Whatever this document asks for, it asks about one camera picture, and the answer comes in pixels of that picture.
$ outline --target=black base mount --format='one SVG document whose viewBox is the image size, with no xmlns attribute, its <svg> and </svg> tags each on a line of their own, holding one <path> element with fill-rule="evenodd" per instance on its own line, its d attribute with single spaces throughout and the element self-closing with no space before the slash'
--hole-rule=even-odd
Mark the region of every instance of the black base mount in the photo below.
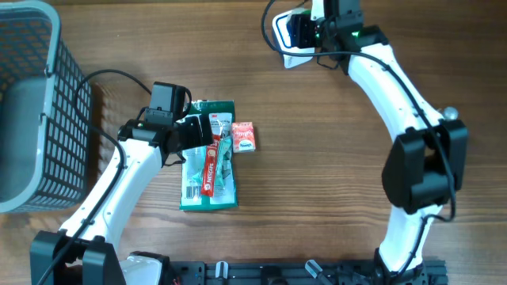
<svg viewBox="0 0 507 285">
<path fill-rule="evenodd" d="M 36 284 L 52 262 L 58 250 L 68 242 L 64 232 L 40 231 L 30 249 L 32 284 Z M 445 285 L 448 284 L 445 263 L 425 261 L 407 271 L 400 281 L 392 282 L 378 250 L 373 260 L 349 260 L 321 263 L 263 264 L 205 264 L 204 262 L 174 262 L 168 256 L 154 253 L 132 253 L 150 257 L 162 263 L 158 285 Z M 76 259 L 82 265 L 67 266 Z M 55 267 L 45 285 L 123 285 L 126 281 L 120 262 L 111 244 L 97 237 L 93 241 L 78 239 L 61 264 Z"/>
</svg>

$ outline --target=wire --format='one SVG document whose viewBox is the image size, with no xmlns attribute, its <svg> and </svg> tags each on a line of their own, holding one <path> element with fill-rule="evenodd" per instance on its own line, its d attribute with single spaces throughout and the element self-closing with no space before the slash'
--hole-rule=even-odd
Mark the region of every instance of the wire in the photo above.
<svg viewBox="0 0 507 285">
<path fill-rule="evenodd" d="M 444 148 L 442 147 L 442 144 L 441 144 L 440 140 L 438 139 L 438 137 L 435 133 L 435 130 L 433 129 L 432 124 L 428 121 L 428 118 L 426 118 L 425 113 L 419 107 L 419 104 L 417 103 L 416 99 L 414 98 L 414 95 L 410 92 L 410 90 L 406 86 L 405 82 L 396 74 L 396 72 L 394 72 L 391 69 L 391 67 L 388 64 L 386 64 L 381 59 L 378 59 L 372 55 L 368 55 L 368 54 L 365 54 L 362 52 L 355 52 L 355 51 L 328 51 L 328 52 L 319 52 L 319 53 L 313 52 L 313 53 L 299 53 L 298 54 L 298 53 L 291 53 L 291 52 L 282 51 L 281 49 L 279 49 L 275 45 L 273 45 L 273 43 L 271 42 L 271 40 L 269 39 L 269 37 L 265 31 L 265 19 L 268 15 L 269 10 L 271 9 L 271 6 L 274 4 L 275 1 L 276 0 L 269 1 L 268 5 L 264 9 L 264 13 L 262 14 L 262 18 L 261 18 L 262 36 L 264 37 L 265 42 L 268 44 L 268 46 L 272 50 L 277 51 L 277 52 L 281 53 L 282 55 L 289 55 L 289 56 L 295 56 L 295 57 L 325 56 L 325 55 L 356 55 L 356 56 L 364 57 L 366 59 L 370 59 L 371 61 L 378 63 L 385 71 L 389 72 L 391 74 L 391 76 L 402 87 L 403 91 L 406 93 L 410 102 L 414 106 L 417 114 L 421 117 L 422 121 L 425 123 L 426 128 L 427 128 L 427 132 L 430 134 L 432 140 L 435 143 L 436 152 L 440 156 L 442 164 L 444 165 L 445 175 L 448 179 L 448 189 L 449 189 L 449 196 L 450 196 L 450 200 L 451 200 L 450 214 L 447 218 L 440 216 L 440 215 L 433 215 L 433 214 L 426 215 L 425 217 L 422 218 L 421 228 L 420 228 L 419 233 L 417 235 L 417 240 L 415 241 L 414 248 L 410 252 L 409 258 L 406 260 L 405 264 L 402 266 L 402 269 L 400 271 L 398 271 L 396 273 L 395 277 L 391 280 L 391 282 L 393 283 L 402 277 L 402 275 L 405 273 L 406 269 L 410 266 L 410 263 L 412 262 L 412 260 L 416 257 L 417 250 L 419 249 L 419 246 L 422 241 L 422 237 L 425 232 L 425 226 L 428 223 L 429 219 L 438 219 L 442 222 L 451 222 L 456 216 L 455 181 L 454 181 L 454 176 L 452 175 L 451 166 L 449 165 L 449 161 L 446 157 L 446 153 L 444 151 Z"/>
<path fill-rule="evenodd" d="M 105 199 L 108 197 L 109 193 L 112 191 L 112 188 L 114 187 L 114 185 L 116 184 L 116 182 L 120 178 L 120 175 L 124 169 L 123 165 L 125 162 L 125 157 L 124 157 L 125 154 L 124 154 L 124 151 L 123 151 L 123 148 L 121 147 L 121 145 L 112 136 L 108 135 L 106 132 L 102 131 L 100 128 L 92 125 L 91 122 L 89 122 L 81 114 L 81 112 L 79 111 L 79 108 L 77 107 L 79 91 L 81 90 L 81 88 L 88 82 L 88 80 L 90 78 L 92 78 L 95 75 L 99 75 L 99 74 L 103 74 L 103 73 L 116 73 L 116 74 L 121 74 L 123 76 L 126 76 L 126 77 L 132 79 L 133 81 L 135 81 L 137 84 L 139 84 L 141 87 L 143 87 L 143 89 L 145 89 L 149 94 L 151 94 L 151 91 L 139 79 L 137 79 L 134 76 L 132 76 L 126 72 L 123 72 L 121 70 L 113 70 L 113 69 L 98 70 L 98 71 L 95 71 L 91 74 L 88 74 L 88 76 L 84 77 L 79 82 L 79 84 L 78 84 L 78 86 L 77 86 L 76 90 L 74 91 L 74 94 L 71 98 L 71 103 L 72 103 L 72 106 L 74 107 L 77 117 L 86 126 L 88 126 L 91 131 L 95 131 L 99 135 L 104 136 L 107 140 L 109 140 L 115 146 L 115 148 L 118 149 L 118 153 L 120 154 L 120 163 L 118 165 L 116 173 L 114 174 L 114 177 L 111 180 L 111 183 L 109 183 L 109 186 L 105 189 L 104 194 L 102 194 L 101 198 L 95 204 L 92 211 L 88 214 L 88 217 L 86 217 L 84 219 L 84 221 L 82 221 L 81 226 L 78 228 L 78 230 L 75 232 L 75 234 L 71 237 L 71 239 L 61 248 L 61 250 L 58 251 L 55 258 L 53 258 L 53 261 L 49 265 L 48 269 L 46 269 L 46 271 L 44 272 L 42 277 L 40 277 L 39 282 L 37 283 L 38 285 L 42 285 L 42 284 L 44 284 L 44 282 L 46 282 L 46 280 L 50 276 L 51 272 L 55 269 L 56 265 L 58 265 L 59 262 L 65 257 L 65 255 L 67 254 L 67 252 L 69 251 L 71 246 L 74 244 L 74 242 L 79 238 L 79 236 L 86 229 L 86 227 L 92 222 L 93 218 L 95 217 L 95 214 L 98 212 L 98 210 L 100 209 L 100 207 L 104 203 Z"/>
</svg>

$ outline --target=gray basket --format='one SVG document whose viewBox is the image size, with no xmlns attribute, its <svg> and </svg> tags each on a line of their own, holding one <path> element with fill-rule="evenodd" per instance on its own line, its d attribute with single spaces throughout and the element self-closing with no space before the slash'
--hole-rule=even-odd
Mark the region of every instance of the gray basket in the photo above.
<svg viewBox="0 0 507 285">
<path fill-rule="evenodd" d="M 0 212 L 84 199 L 90 131 L 71 107 L 82 78 L 50 5 L 0 3 Z M 87 119 L 90 94 L 86 84 L 78 96 Z"/>
</svg>

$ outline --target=wood grain surface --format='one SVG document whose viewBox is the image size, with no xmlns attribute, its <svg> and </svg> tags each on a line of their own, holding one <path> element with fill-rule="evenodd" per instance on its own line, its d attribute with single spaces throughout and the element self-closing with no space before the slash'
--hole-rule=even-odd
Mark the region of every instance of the wood grain surface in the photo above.
<svg viewBox="0 0 507 285">
<path fill-rule="evenodd" d="M 507 283 L 507 3 L 363 0 L 396 57 L 435 108 L 454 106 L 470 139 L 458 217 L 436 223 L 424 254 L 445 259 L 452 284 Z M 294 2 L 281 2 L 276 12 Z M 187 86 L 195 99 L 235 100 L 257 128 L 258 150 L 235 155 L 239 207 L 182 212 L 181 168 L 164 168 L 137 204 L 120 243 L 172 260 L 372 258 L 390 204 L 380 174 L 391 148 L 382 120 L 341 71 L 285 70 L 264 43 L 265 2 L 57 6 L 63 38 L 86 72 L 127 71 Z M 94 80 L 95 121 L 110 134 L 147 105 L 125 78 Z M 91 182 L 112 146 L 96 139 Z M 74 209 L 0 215 L 0 284 L 29 283 L 29 246 Z"/>
</svg>

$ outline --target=silver knob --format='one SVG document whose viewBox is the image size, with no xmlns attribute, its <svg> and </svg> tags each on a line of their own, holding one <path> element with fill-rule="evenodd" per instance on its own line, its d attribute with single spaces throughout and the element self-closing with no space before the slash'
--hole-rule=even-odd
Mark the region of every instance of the silver knob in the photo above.
<svg viewBox="0 0 507 285">
<path fill-rule="evenodd" d="M 456 120 L 458 119 L 458 115 L 458 110 L 454 107 L 447 107 L 444 109 L 444 111 L 442 111 L 442 116 L 446 120 Z"/>
</svg>

